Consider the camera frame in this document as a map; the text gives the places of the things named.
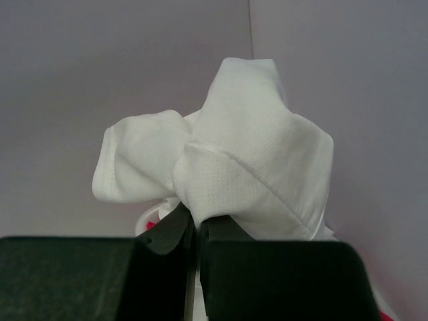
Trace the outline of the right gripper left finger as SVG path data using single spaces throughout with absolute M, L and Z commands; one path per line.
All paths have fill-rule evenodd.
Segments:
M 4 237 L 2 320 L 183 320 L 194 225 L 179 207 L 135 238 Z

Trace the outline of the white t shirt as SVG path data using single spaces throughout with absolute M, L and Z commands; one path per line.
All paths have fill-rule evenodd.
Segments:
M 95 198 L 160 199 L 196 226 L 222 215 L 256 239 L 321 240 L 334 155 L 332 137 L 291 112 L 272 60 L 222 61 L 203 107 L 124 118 L 104 133 Z

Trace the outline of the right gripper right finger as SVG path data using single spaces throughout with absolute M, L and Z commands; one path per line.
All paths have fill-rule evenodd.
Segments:
M 378 320 L 364 264 L 337 241 L 258 241 L 231 217 L 201 225 L 210 320 Z

